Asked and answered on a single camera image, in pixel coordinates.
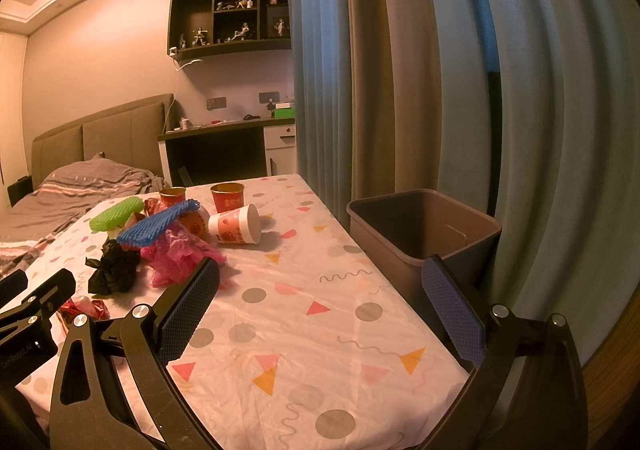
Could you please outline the bed with grey bedding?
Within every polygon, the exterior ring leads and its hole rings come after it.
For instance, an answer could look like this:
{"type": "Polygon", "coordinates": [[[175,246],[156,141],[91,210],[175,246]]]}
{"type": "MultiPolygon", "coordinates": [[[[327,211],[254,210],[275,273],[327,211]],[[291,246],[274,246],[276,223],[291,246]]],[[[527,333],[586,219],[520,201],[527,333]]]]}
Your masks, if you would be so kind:
{"type": "Polygon", "coordinates": [[[49,173],[40,187],[1,216],[1,275],[27,269],[48,245],[100,202],[160,191],[150,170],[96,155],[49,173]]]}

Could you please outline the dark desk with white drawers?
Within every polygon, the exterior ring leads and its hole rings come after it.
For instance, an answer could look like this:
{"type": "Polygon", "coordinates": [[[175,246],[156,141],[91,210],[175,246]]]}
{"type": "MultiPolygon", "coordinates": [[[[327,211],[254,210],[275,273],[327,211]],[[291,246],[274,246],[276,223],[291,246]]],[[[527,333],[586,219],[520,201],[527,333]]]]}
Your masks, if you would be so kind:
{"type": "Polygon", "coordinates": [[[174,185],[201,185],[297,171],[293,118],[229,121],[158,137],[163,177],[174,185]]]}

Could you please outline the brown plastic trash bin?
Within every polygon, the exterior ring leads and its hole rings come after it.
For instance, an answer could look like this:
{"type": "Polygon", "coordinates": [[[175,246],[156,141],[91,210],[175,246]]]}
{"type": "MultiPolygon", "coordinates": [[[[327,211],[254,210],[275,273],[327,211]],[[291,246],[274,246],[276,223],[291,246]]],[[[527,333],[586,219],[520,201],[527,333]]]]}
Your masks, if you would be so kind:
{"type": "Polygon", "coordinates": [[[446,331],[421,282],[424,261],[439,256],[476,308],[486,305],[501,234],[493,217],[430,189],[354,199],[350,236],[436,336],[446,331]]]}

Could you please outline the patterned pink tablecloth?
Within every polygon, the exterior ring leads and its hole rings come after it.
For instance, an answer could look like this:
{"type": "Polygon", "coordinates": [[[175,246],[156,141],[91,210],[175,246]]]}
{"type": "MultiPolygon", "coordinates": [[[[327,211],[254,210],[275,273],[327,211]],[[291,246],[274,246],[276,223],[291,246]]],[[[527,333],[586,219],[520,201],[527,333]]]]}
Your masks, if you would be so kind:
{"type": "Polygon", "coordinates": [[[468,377],[299,176],[244,182],[256,245],[169,375],[227,449],[403,449],[468,377]]]}

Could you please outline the white apple paper cup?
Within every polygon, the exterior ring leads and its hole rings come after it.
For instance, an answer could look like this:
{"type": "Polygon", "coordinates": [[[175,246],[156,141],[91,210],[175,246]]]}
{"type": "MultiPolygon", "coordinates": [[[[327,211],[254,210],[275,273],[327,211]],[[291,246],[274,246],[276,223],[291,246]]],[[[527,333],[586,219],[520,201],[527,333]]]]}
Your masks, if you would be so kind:
{"type": "Polygon", "coordinates": [[[208,236],[208,222],[210,214],[204,207],[197,210],[185,211],[178,217],[178,222],[192,235],[205,239],[208,236]]]}
{"type": "Polygon", "coordinates": [[[221,244],[257,245],[262,239],[262,219],[254,204],[210,216],[207,226],[221,244]]]}

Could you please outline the blue and beige curtains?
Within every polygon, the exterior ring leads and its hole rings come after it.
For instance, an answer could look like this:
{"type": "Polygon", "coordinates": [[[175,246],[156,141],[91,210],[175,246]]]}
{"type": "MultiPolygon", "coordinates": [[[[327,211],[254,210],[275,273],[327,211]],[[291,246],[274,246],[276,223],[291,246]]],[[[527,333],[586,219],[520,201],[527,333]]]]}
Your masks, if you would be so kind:
{"type": "Polygon", "coordinates": [[[337,217],[435,189],[501,223],[493,300],[604,346],[639,284],[639,0],[290,0],[298,167],[337,217]]]}

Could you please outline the pink plastic bag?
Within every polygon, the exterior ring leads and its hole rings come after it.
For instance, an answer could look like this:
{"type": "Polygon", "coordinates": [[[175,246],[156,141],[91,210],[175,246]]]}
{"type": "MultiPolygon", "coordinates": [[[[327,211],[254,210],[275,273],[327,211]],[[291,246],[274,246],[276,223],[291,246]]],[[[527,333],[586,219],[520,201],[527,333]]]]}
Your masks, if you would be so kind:
{"type": "Polygon", "coordinates": [[[218,249],[190,233],[179,222],[173,222],[155,241],[142,247],[141,257],[152,268],[151,285],[166,287],[190,277],[204,258],[210,258],[223,267],[227,258],[218,249]]]}

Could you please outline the dark wall display shelf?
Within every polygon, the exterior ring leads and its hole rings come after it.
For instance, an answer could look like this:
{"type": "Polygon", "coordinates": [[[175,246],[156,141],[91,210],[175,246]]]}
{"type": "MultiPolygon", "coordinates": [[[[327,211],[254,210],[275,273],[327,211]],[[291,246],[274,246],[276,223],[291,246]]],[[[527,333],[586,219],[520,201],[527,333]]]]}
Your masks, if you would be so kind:
{"type": "Polygon", "coordinates": [[[167,54],[179,64],[290,48],[288,0],[170,0],[167,54]]]}

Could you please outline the blue foam net sleeve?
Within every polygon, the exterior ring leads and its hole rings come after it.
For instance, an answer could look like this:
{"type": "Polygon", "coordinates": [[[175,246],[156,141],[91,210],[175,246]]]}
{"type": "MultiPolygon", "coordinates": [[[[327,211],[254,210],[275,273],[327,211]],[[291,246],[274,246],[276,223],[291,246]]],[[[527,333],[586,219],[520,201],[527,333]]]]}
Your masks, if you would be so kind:
{"type": "Polygon", "coordinates": [[[186,199],[137,222],[131,228],[120,233],[116,237],[116,242],[134,248],[148,247],[181,215],[188,211],[198,211],[199,208],[199,201],[186,199]]]}

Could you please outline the padded brown headboard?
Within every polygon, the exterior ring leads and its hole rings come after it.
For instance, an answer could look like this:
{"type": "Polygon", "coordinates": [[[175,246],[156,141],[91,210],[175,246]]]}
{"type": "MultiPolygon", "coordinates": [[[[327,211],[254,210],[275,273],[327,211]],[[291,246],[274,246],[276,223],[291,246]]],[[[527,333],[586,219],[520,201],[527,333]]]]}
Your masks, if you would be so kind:
{"type": "Polygon", "coordinates": [[[35,187],[60,167],[103,153],[111,161],[162,173],[158,137],[174,119],[171,93],[149,96],[55,127],[32,140],[35,187]]]}

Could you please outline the small red foil wrapper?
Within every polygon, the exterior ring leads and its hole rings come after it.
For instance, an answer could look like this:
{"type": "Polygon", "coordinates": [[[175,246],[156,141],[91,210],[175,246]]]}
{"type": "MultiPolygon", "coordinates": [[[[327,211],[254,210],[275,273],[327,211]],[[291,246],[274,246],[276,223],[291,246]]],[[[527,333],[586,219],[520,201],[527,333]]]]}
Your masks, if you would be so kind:
{"type": "Polygon", "coordinates": [[[58,309],[58,313],[66,322],[72,322],[79,314],[85,314],[96,320],[108,320],[110,313],[103,300],[92,299],[88,296],[74,296],[58,309]]]}

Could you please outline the green box on desk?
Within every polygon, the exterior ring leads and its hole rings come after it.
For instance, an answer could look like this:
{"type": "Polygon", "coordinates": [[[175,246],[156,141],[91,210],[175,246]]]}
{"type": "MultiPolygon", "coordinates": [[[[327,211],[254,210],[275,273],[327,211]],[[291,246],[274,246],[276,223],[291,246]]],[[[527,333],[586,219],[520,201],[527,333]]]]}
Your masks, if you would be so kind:
{"type": "Polygon", "coordinates": [[[295,117],[295,105],[292,103],[277,103],[273,110],[274,118],[294,118],[295,117]]]}

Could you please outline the green foam net sleeve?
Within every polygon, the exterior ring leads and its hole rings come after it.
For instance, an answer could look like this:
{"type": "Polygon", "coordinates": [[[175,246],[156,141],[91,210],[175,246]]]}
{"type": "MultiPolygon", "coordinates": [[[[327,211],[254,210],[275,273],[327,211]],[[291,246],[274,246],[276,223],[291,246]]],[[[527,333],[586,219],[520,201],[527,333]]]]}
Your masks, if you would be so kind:
{"type": "Polygon", "coordinates": [[[92,231],[110,231],[121,228],[131,215],[141,213],[144,202],[140,197],[129,196],[110,208],[101,211],[89,221],[92,231]]]}

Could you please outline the black plastic bag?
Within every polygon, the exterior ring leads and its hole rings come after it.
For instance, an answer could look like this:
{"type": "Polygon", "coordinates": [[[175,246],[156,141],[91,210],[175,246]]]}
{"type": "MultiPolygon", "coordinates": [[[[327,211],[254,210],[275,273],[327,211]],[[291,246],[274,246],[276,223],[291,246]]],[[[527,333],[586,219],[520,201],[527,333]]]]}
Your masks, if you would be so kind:
{"type": "Polygon", "coordinates": [[[93,269],[88,283],[89,293],[108,296],[130,291],[140,262],[140,251],[125,249],[116,240],[106,240],[100,259],[86,259],[86,265],[93,269]]]}

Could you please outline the red gold cup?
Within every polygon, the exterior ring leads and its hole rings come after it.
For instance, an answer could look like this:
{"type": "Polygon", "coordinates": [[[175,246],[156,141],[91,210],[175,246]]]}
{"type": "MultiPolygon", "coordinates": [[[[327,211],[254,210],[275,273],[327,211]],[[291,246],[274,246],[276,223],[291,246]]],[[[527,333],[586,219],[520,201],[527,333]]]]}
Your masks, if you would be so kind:
{"type": "Polygon", "coordinates": [[[185,187],[170,187],[160,191],[160,203],[163,207],[171,207],[186,200],[185,187]]]}
{"type": "Polygon", "coordinates": [[[215,183],[210,193],[218,214],[244,206],[244,185],[240,182],[215,183]]]}

